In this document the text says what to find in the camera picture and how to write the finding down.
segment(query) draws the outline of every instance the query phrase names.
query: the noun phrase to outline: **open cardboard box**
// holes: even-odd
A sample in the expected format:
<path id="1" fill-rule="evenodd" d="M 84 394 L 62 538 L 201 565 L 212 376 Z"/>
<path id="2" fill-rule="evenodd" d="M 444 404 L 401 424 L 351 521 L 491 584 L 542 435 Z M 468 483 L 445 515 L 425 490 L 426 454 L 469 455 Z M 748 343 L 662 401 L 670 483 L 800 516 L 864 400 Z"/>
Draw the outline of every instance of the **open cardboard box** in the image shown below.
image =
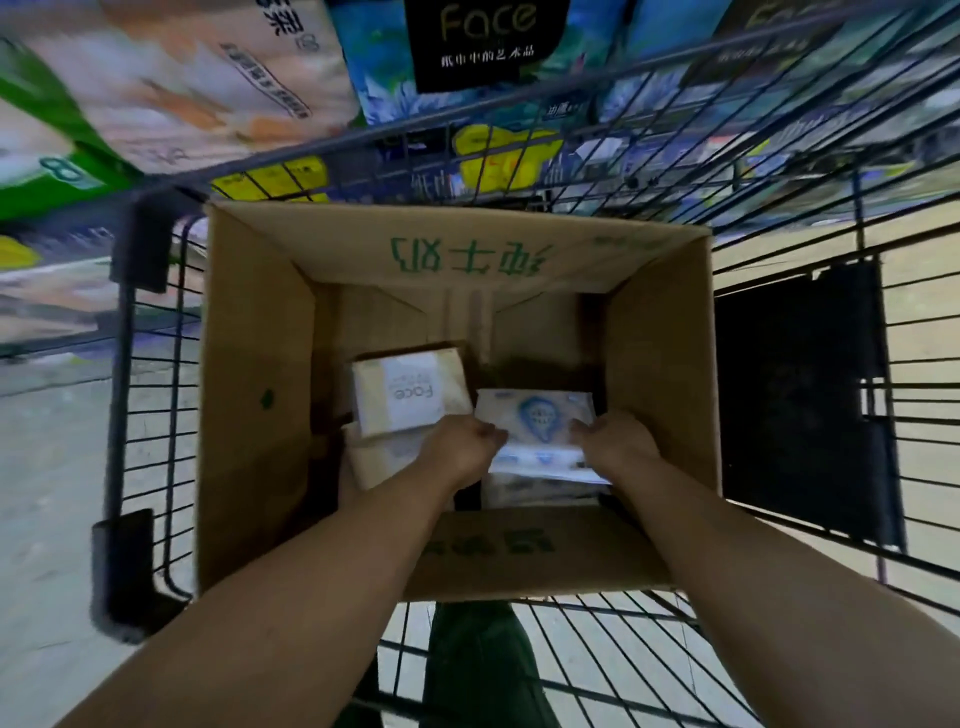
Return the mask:
<path id="1" fill-rule="evenodd" d="M 591 391 L 718 487 L 708 230 L 419 206 L 221 202 L 209 214 L 202 590 L 278 543 L 311 458 L 333 457 L 348 363 L 372 352 L 460 342 L 473 387 Z M 517 508 L 444 513 L 405 598 L 669 584 L 614 510 Z"/>

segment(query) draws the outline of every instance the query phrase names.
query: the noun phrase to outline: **person's left hand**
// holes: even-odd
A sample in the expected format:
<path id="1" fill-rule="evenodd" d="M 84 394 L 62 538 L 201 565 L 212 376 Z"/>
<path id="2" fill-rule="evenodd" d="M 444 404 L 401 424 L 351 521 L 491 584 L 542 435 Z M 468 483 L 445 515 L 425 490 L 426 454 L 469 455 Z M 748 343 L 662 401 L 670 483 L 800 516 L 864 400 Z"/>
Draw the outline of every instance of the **person's left hand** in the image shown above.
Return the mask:
<path id="1" fill-rule="evenodd" d="M 506 442 L 504 430 L 473 415 L 446 415 L 427 435 L 416 462 L 455 493 L 479 480 Z"/>

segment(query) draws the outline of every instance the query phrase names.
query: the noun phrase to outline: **gray floor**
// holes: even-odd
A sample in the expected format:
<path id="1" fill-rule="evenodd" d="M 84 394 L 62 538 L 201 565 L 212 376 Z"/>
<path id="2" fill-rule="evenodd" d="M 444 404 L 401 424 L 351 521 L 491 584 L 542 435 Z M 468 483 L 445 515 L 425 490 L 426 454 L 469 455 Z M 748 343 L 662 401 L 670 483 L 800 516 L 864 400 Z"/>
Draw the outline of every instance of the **gray floor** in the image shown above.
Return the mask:
<path id="1" fill-rule="evenodd" d="M 871 231 L 875 244 L 922 227 L 952 222 L 960 207 L 945 207 L 939 216 L 923 220 L 906 218 L 896 225 Z M 791 245 L 811 232 L 758 239 L 755 247 L 732 249 L 719 264 L 743 260 L 761 251 Z M 852 238 L 840 239 L 837 249 L 817 249 L 790 254 L 789 264 L 817 259 L 848 250 Z M 960 271 L 960 238 L 924 243 L 910 251 L 884 257 L 884 282 L 901 282 Z M 730 274 L 718 284 L 734 282 L 742 275 L 769 273 L 777 266 L 753 266 L 747 274 Z M 960 310 L 956 278 L 889 288 L 886 291 L 891 322 L 926 320 Z M 891 328 L 891 357 L 896 361 L 950 359 L 960 355 L 960 325 L 957 320 L 921 323 Z M 145 370 L 137 381 L 163 380 L 162 369 Z M 960 381 L 957 362 L 904 363 L 893 367 L 895 382 Z M 943 392 L 929 390 L 923 399 L 936 399 Z M 47 362 L 0 369 L 0 726 L 47 728 L 97 685 L 105 675 L 131 654 L 131 649 L 98 635 L 90 624 L 89 528 L 100 516 L 104 472 L 110 382 L 104 358 Z M 140 406 L 150 408 L 144 394 Z M 180 406 L 192 404 L 187 395 Z M 165 402 L 158 401 L 159 406 Z M 900 415 L 960 418 L 960 404 L 909 403 L 898 405 Z M 138 421 L 132 436 L 164 431 L 165 416 L 147 416 Z M 916 442 L 935 440 L 960 444 L 960 429 L 943 425 L 898 425 L 900 469 L 911 551 L 922 558 L 960 568 L 960 532 L 935 528 L 920 521 L 942 522 L 960 528 L 960 490 L 924 484 L 916 479 L 957 482 L 960 447 Z M 162 448 L 144 446 L 132 451 L 132 462 L 162 459 Z M 144 471 L 136 487 L 156 484 L 156 475 Z M 181 489 L 175 505 L 188 502 L 192 494 Z M 162 503 L 142 503 L 157 510 Z M 189 521 L 189 511 L 180 522 Z M 843 546 L 836 546 L 800 532 L 794 535 L 811 542 L 848 566 L 876 575 L 876 559 Z M 176 542 L 176 549 L 190 548 L 189 534 Z M 960 608 L 960 584 L 917 570 L 887 563 L 890 582 L 896 586 Z M 177 564 L 180 583 L 192 581 L 189 559 Z M 653 612 L 660 607 L 643 595 L 638 602 Z M 587 595 L 587 603 L 602 604 Z M 575 596 L 558 597 L 576 603 Z M 610 599 L 624 596 L 611 595 Z M 386 638 L 426 648 L 432 605 L 410 607 L 406 633 L 406 605 L 397 608 Z M 928 610 L 960 634 L 960 619 Z M 668 705 L 692 716 L 717 716 L 735 726 L 755 723 L 738 705 L 738 694 L 719 666 L 708 644 L 691 629 L 676 623 L 660 628 L 649 619 L 593 617 L 548 607 L 517 607 L 531 636 L 541 676 L 607 695 L 623 695 L 650 705 Z M 397 656 L 380 649 L 380 683 L 400 695 L 417 698 L 422 691 L 422 658 L 404 655 L 397 677 Z M 585 701 L 562 692 L 550 692 L 564 726 L 597 725 L 656 726 L 664 719 Z M 389 725 L 409 721 L 391 719 Z"/>

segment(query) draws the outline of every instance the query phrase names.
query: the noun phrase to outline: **black label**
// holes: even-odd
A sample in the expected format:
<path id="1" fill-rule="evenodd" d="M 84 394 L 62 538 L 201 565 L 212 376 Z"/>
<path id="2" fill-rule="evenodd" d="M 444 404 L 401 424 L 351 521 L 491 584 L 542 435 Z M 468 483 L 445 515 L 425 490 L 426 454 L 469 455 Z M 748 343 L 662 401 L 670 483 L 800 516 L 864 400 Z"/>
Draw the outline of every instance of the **black label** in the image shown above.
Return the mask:
<path id="1" fill-rule="evenodd" d="M 553 53 L 570 0 L 404 0 L 419 93 L 517 82 Z"/>
<path id="2" fill-rule="evenodd" d="M 732 0 L 713 37 L 733 36 L 802 20 L 809 15 L 852 5 L 854 0 Z M 775 73 L 781 65 L 814 50 L 830 40 L 840 25 L 811 29 L 807 35 L 770 36 L 743 45 L 734 45 L 702 61 L 693 62 L 680 86 L 721 84 L 738 77 Z"/>

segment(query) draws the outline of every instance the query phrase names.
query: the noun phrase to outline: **person's arm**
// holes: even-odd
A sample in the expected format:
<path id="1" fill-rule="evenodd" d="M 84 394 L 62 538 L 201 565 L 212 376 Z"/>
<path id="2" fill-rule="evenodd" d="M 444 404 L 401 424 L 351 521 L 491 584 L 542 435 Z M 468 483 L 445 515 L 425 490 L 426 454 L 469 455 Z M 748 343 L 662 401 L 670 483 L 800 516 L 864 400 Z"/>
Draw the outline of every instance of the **person's arm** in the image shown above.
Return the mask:
<path id="1" fill-rule="evenodd" d="M 211 589 L 60 728 L 330 725 L 444 506 L 505 440 L 444 418 L 413 465 Z"/>
<path id="2" fill-rule="evenodd" d="M 960 725 L 960 640 L 945 627 L 664 462 L 629 415 L 576 435 L 767 725 Z"/>

